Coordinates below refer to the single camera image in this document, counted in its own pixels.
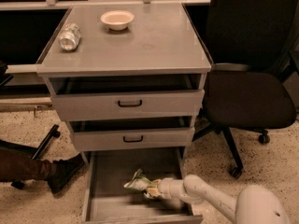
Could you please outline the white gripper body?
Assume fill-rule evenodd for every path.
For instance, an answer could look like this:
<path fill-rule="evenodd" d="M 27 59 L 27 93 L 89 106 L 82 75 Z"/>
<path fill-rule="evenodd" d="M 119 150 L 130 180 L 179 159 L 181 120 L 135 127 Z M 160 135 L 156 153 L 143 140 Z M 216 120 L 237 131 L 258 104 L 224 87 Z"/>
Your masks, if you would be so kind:
<path fill-rule="evenodd" d="M 174 178 L 165 178 L 158 184 L 158 191 L 164 199 L 179 199 L 184 191 L 183 180 Z"/>

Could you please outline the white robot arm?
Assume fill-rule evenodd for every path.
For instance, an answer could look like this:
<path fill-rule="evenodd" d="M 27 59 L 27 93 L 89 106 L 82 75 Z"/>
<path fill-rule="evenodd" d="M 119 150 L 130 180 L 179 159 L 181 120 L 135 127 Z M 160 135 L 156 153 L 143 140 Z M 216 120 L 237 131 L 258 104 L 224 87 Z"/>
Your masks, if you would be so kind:
<path fill-rule="evenodd" d="M 197 175 L 155 180 L 146 192 L 152 197 L 177 198 L 188 204 L 204 200 L 232 224 L 291 224 L 278 197 L 258 185 L 243 188 L 236 198 L 213 188 Z"/>

